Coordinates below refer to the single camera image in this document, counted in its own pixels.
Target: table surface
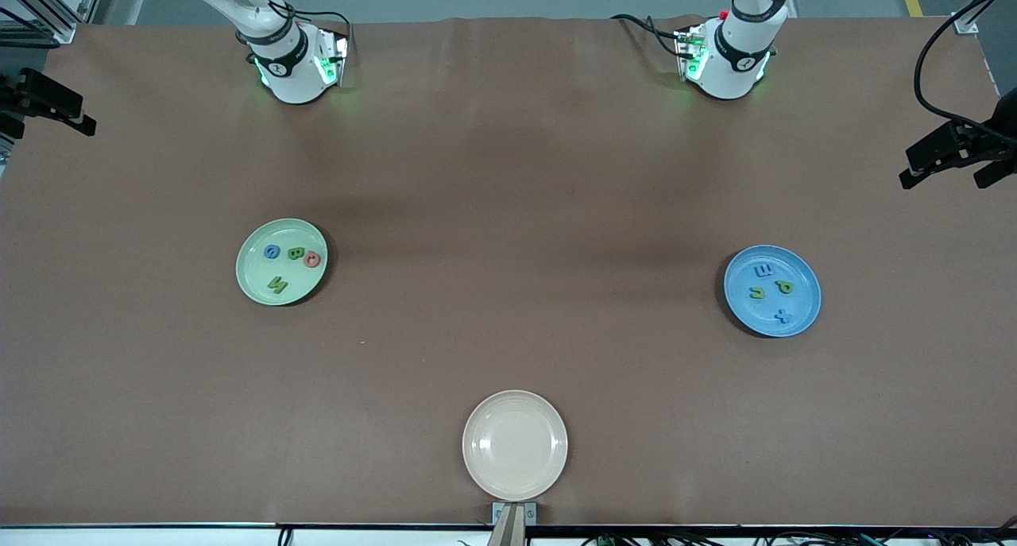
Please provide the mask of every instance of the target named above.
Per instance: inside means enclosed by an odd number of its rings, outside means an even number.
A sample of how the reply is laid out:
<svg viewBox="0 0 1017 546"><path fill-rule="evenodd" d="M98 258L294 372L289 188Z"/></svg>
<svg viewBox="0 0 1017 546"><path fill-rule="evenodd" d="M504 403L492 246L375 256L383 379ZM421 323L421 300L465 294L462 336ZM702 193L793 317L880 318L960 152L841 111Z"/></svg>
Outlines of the table surface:
<svg viewBox="0 0 1017 546"><path fill-rule="evenodd" d="M462 429L522 387L569 429L545 523L1000 523L1017 184L896 179L938 23L791 20L732 102L616 21L365 25L308 107L230 27L81 27L47 72L98 136L36 119L0 195L0 521L483 520ZM996 101L973 39L925 86ZM266 308L234 260L280 217L330 271ZM821 279L799 337L723 306L761 242Z"/></svg>

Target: plate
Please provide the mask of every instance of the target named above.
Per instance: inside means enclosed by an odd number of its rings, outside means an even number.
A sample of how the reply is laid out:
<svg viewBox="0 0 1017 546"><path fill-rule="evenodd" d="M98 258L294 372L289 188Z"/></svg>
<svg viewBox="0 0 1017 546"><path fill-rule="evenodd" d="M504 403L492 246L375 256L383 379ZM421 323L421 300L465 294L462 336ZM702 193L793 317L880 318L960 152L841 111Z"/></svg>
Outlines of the plate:
<svg viewBox="0 0 1017 546"><path fill-rule="evenodd" d="M265 306L284 306L314 290L328 263L328 247L314 225L281 218L258 228L237 253L237 283Z"/></svg>
<svg viewBox="0 0 1017 546"><path fill-rule="evenodd" d="M815 271L780 246L742 249L724 271L724 296L743 324L770 337L809 329L820 315L823 293Z"/></svg>
<svg viewBox="0 0 1017 546"><path fill-rule="evenodd" d="M491 395L463 430L463 461L473 480L501 500L529 500L558 480L569 436L558 412L540 395Z"/></svg>

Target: black bracket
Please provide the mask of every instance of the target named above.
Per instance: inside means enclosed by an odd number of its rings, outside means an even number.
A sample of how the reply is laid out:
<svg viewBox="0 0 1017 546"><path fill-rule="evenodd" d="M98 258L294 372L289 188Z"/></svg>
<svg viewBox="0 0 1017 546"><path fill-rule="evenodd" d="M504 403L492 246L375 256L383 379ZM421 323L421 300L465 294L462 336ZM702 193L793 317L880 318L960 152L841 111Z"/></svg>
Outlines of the black bracket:
<svg viewBox="0 0 1017 546"><path fill-rule="evenodd" d="M81 111L83 100L61 83L28 67L13 78L0 74L0 133L20 139L24 123L10 115L48 118L77 132L95 136L96 119Z"/></svg>
<svg viewBox="0 0 1017 546"><path fill-rule="evenodd" d="M1017 134L1017 89L1003 96L992 118L982 125L1006 136ZM906 153L908 167L899 176L905 190L915 187L932 174L980 162L989 162L989 165L974 173L974 183L979 188L991 187L1017 173L1017 144L955 119L911 144Z"/></svg>

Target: blue plate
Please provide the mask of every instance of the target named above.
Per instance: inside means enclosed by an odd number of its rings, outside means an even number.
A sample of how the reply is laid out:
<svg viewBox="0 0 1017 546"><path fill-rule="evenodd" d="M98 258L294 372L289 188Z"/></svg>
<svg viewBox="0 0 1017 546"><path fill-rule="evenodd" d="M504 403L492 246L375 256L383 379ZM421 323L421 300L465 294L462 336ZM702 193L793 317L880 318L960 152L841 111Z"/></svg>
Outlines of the blue plate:
<svg viewBox="0 0 1017 546"><path fill-rule="evenodd" d="M742 249L731 259L724 296L743 324L770 337L809 329L823 303L820 281L805 260L790 249L767 245Z"/></svg>

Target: green plate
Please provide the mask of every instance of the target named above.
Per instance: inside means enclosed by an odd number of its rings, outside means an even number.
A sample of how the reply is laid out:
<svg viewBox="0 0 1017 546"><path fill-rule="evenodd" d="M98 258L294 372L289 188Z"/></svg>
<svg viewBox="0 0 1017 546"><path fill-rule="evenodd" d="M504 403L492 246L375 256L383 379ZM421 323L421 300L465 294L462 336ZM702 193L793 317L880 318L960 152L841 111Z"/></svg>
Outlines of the green plate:
<svg viewBox="0 0 1017 546"><path fill-rule="evenodd" d="M298 218L280 218L247 237L237 255L237 283L258 304L285 306L311 293L327 263L319 230Z"/></svg>

